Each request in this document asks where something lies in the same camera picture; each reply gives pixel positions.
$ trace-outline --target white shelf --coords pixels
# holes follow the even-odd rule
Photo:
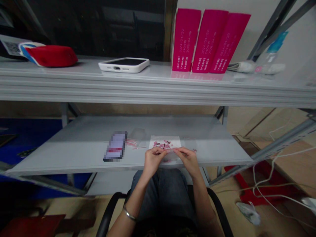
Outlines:
[[[80,116],[7,172],[42,175],[141,170],[145,148],[133,150],[127,146],[121,161],[103,161],[111,135],[115,131],[127,131],[129,134],[134,128],[145,129],[147,147],[151,135],[179,136],[183,146],[186,146],[184,137],[195,138],[201,167],[252,163],[235,139],[211,115]],[[160,167],[181,168],[183,163],[178,159],[162,163]]]
[[[188,184],[193,184],[192,178],[185,168],[180,168]],[[205,185],[208,187],[208,181],[204,171],[200,168],[204,178]],[[131,189],[133,177],[137,171],[110,171],[100,172],[95,176],[86,196],[108,195],[116,192],[127,193]]]
[[[0,58],[0,100],[315,108],[312,77],[172,72],[151,62],[137,74],[102,72],[107,58],[66,68]]]

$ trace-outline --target glass window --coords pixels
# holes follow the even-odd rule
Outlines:
[[[37,31],[77,55],[164,59],[165,0],[17,2]]]

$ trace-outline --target hand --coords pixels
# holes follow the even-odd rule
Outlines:
[[[143,174],[150,179],[158,170],[162,159],[169,153],[169,150],[163,150],[159,147],[154,147],[145,152],[145,165]]]
[[[191,151],[185,147],[180,147],[174,148],[174,152],[182,160],[184,167],[187,169],[192,179],[201,175],[201,171],[198,166],[197,155],[194,151]]]

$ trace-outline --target magenta box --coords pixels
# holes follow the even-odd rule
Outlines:
[[[229,13],[225,29],[210,67],[210,73],[225,73],[250,19],[250,14]]]
[[[175,19],[172,70],[191,71],[201,11],[179,8]]]
[[[208,73],[224,31],[228,11],[205,10],[198,34],[192,72]]]

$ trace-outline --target chair armrest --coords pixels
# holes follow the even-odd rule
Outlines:
[[[229,222],[227,220],[224,208],[221,204],[221,201],[218,199],[218,197],[216,196],[215,192],[212,189],[207,188],[207,192],[208,192],[208,195],[211,197],[211,199],[215,205],[215,208],[216,208],[218,217],[220,219],[225,237],[233,237],[233,232],[231,231],[231,228],[230,228]]]
[[[126,198],[126,197],[127,197],[126,194],[122,194],[119,192],[114,193],[114,195],[111,197],[109,204],[107,205],[105,209],[96,237],[106,236],[109,230],[109,225],[111,222],[111,218],[112,218],[116,203],[118,202],[120,198]]]

